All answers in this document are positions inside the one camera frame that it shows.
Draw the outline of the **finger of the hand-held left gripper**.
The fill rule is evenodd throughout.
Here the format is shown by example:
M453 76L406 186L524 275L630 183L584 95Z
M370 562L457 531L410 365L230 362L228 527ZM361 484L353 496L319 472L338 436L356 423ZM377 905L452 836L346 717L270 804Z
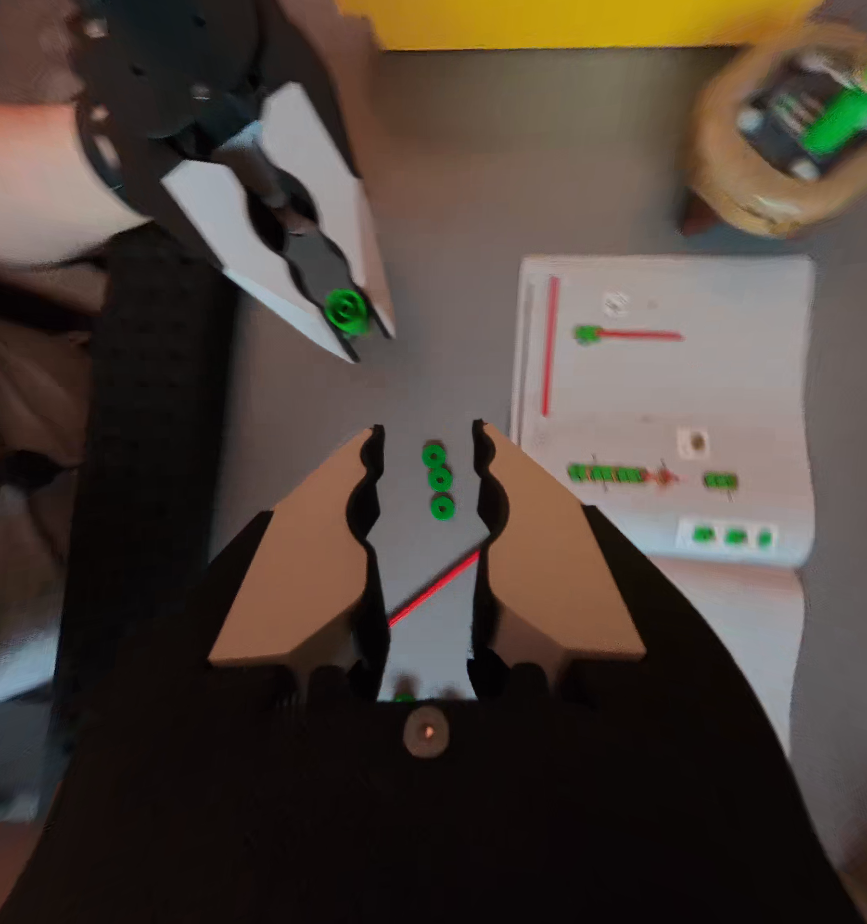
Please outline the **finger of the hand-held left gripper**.
M263 143L271 162L308 192L317 225L342 252L383 333L395 337L395 312L376 227L362 180L348 167L305 89L290 82L263 109Z
M186 161L165 177L170 196L216 256L223 274L297 333L347 363L355 341L324 316L336 288L363 292L343 252L312 220L297 213L282 187L261 194L231 168Z

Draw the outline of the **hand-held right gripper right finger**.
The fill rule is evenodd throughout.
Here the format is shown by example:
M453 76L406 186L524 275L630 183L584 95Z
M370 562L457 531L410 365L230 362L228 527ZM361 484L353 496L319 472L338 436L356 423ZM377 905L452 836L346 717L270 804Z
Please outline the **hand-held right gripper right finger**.
M576 664L640 662L646 646L582 504L494 425L473 422L472 442L485 528L467 661L475 696L500 697L520 666L554 690Z

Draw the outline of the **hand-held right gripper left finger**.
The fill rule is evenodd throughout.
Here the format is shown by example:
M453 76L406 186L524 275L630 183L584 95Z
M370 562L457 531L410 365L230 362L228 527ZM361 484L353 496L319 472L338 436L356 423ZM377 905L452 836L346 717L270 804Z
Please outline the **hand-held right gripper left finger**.
M370 543L384 472L382 425L359 431L272 508L211 648L218 668L279 666L304 695L316 670L379 695L388 619Z

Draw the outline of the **red plastic rod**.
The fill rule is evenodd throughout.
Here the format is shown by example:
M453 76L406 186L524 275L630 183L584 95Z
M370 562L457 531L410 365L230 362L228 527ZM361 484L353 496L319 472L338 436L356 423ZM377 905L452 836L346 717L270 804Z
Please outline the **red plastic rod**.
M440 591L448 587L457 578L477 566L482 546L479 544L468 550L457 560L441 569L427 583L419 589L412 591L403 601L399 602L387 616L390 629L412 615L419 607L425 605Z

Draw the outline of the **single green round brick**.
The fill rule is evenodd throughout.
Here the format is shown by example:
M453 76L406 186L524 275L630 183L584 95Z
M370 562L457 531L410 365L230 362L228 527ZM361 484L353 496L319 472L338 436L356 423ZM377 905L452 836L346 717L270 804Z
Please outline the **single green round brick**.
M336 288L324 300L324 316L347 339L360 338L370 330L370 308L357 290Z

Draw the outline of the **instruction booklet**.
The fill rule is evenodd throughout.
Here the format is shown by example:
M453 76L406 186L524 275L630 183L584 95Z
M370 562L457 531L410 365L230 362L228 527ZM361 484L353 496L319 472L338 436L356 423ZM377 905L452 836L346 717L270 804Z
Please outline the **instruction booklet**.
M707 620L789 755L815 537L809 258L521 262L510 439Z

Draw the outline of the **person's left forearm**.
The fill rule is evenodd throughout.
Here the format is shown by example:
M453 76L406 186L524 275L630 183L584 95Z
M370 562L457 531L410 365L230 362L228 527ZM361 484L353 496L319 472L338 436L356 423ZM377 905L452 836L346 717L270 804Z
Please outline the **person's left forearm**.
M72 105L0 103L0 264L72 260L148 221L96 175Z

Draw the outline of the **grey desk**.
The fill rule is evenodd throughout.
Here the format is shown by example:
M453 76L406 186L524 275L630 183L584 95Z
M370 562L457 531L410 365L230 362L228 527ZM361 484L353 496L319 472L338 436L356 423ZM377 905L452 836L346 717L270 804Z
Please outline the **grey desk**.
M836 865L867 892L867 200L804 241L676 232L678 150L726 50L383 53L353 130L396 337L349 365L246 300L213 517L217 553L335 448L385 428L372 541L397 605L474 546L472 422L507 427L530 254L806 252L817 539L793 764Z

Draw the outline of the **yellow storage bin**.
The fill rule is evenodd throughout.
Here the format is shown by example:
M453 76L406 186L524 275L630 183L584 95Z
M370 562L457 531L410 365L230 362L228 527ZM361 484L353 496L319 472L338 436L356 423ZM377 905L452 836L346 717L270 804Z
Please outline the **yellow storage bin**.
M796 27L820 1L336 1L386 51L695 48Z

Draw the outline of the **toy brick bamboo pot model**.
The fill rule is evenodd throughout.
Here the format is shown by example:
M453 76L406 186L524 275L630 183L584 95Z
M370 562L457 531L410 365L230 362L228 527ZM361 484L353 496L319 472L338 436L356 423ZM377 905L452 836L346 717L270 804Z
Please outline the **toy brick bamboo pot model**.
M701 92L682 228L788 238L867 194L867 35L812 21L740 52Z

